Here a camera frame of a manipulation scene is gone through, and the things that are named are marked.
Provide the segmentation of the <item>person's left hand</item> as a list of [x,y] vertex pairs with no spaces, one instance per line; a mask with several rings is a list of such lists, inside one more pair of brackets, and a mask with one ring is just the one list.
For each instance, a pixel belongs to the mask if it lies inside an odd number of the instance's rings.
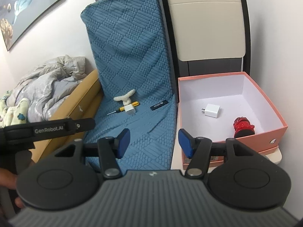
[[[35,162],[31,160],[29,166],[34,165]],[[16,180],[17,175],[11,173],[10,171],[1,168],[1,175],[0,175],[0,184],[1,187],[5,187],[10,190],[16,189]],[[15,199],[15,204],[18,208],[24,208],[24,205],[19,197]]]

